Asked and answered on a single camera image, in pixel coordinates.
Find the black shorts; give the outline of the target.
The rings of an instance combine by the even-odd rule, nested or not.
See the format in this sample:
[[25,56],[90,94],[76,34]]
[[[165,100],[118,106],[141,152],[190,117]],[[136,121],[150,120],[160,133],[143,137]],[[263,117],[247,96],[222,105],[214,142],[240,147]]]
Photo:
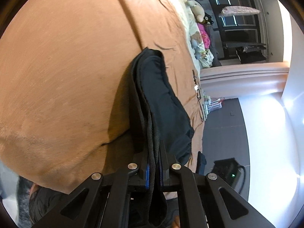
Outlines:
[[167,215],[161,190],[161,149],[184,165],[190,158],[194,129],[166,73],[162,52],[145,48],[131,63],[129,122],[135,152],[147,152],[147,194],[135,210],[136,227],[162,227]]

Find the folded black garment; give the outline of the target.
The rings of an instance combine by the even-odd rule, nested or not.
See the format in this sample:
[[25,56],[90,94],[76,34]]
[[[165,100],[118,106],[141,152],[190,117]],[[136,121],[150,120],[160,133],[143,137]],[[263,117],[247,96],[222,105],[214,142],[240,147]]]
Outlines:
[[202,152],[198,152],[197,156],[197,165],[196,165],[196,174],[204,175],[205,172],[205,166],[207,164],[207,160],[204,154]]

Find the grey fluffy rug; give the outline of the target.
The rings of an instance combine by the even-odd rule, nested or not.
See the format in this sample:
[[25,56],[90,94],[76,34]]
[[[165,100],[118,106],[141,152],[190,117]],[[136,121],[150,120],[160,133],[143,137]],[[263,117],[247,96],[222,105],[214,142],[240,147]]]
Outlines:
[[17,182],[17,225],[30,228],[33,226],[29,214],[29,201],[33,192],[33,183],[21,176]]

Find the pink curtain right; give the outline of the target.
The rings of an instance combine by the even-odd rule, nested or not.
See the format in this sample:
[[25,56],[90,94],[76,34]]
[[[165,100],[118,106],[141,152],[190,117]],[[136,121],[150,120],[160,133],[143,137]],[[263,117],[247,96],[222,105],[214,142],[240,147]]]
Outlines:
[[227,65],[205,68],[200,84],[206,95],[233,99],[252,95],[281,93],[290,65],[287,62]]

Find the white patterned cloth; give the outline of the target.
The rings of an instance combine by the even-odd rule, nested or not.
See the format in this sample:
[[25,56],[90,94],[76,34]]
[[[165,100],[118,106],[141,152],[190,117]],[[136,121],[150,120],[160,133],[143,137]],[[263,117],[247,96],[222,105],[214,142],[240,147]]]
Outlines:
[[199,59],[201,68],[211,68],[213,63],[214,56],[210,49],[205,49],[204,52],[201,53],[201,57]]

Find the brown teddy bear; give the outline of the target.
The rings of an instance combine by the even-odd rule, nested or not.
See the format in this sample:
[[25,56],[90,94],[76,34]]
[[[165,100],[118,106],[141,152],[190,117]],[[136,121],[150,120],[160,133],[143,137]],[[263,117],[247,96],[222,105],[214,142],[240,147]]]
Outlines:
[[202,43],[202,41],[203,40],[199,31],[190,36],[191,46],[195,51],[194,56],[197,60],[199,60],[201,57],[200,44]]

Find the pink garment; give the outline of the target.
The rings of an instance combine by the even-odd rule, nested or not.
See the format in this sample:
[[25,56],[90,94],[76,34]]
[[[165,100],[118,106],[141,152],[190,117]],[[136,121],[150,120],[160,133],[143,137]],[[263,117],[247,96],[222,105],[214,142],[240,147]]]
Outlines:
[[205,27],[200,23],[198,23],[197,26],[198,26],[198,29],[200,30],[200,34],[201,34],[205,49],[209,49],[211,41],[210,41],[209,35],[207,34],[207,32],[205,30]]

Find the cream bed sheet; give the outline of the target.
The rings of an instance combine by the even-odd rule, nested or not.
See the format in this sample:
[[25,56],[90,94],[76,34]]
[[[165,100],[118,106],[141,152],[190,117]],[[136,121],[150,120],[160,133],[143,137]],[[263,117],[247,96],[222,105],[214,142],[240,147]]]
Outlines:
[[[187,5],[187,0],[180,0],[181,4],[182,4],[182,7],[184,9],[184,12],[185,12],[185,17],[187,19],[187,24],[185,26],[185,31],[186,31],[186,35],[187,35],[187,39],[189,41],[189,44],[190,44],[190,53],[192,54],[192,56],[194,57],[194,65],[198,71],[198,73],[200,73],[200,71],[203,69],[200,67],[200,62],[199,60],[197,60],[194,56],[194,49],[192,48],[191,46],[191,42],[190,42],[190,36],[193,35],[194,33],[196,33],[197,31],[199,31],[198,29],[198,26],[197,24],[199,22],[196,21],[195,17],[194,17],[194,14],[192,13],[190,7]],[[200,53],[204,52],[205,51],[205,47],[204,47],[204,44],[203,42],[200,44]]]

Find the orange brown bed comforter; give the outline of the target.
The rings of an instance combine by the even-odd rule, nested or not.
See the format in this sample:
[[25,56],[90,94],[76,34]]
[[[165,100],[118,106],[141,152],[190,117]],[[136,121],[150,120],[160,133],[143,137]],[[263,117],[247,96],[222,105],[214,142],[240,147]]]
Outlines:
[[65,194],[130,163],[128,71],[149,47],[190,118],[195,170],[204,122],[184,19],[181,0],[28,0],[1,37],[1,161]]

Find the black plush toy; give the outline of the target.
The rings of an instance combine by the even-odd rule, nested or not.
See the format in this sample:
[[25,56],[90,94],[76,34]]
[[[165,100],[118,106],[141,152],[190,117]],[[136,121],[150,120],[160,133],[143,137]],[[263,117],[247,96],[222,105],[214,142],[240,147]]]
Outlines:
[[204,16],[204,19],[203,19],[203,23],[205,25],[213,25],[214,22],[212,20],[212,17],[209,14],[205,13],[205,16]]

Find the grey plush toy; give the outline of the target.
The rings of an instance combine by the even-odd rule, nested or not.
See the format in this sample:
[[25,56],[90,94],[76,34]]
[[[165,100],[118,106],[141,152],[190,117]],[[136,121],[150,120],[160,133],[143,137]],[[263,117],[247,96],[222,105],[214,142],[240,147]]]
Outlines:
[[201,4],[196,0],[187,0],[187,5],[190,7],[197,22],[202,23],[205,18],[205,11]]

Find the hanging floral garment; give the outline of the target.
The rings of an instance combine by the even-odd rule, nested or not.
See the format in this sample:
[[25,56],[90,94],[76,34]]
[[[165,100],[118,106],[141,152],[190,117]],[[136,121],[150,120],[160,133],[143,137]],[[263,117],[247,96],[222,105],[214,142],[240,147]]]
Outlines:
[[260,10],[252,7],[226,6],[221,10],[219,17],[257,15],[259,13]]

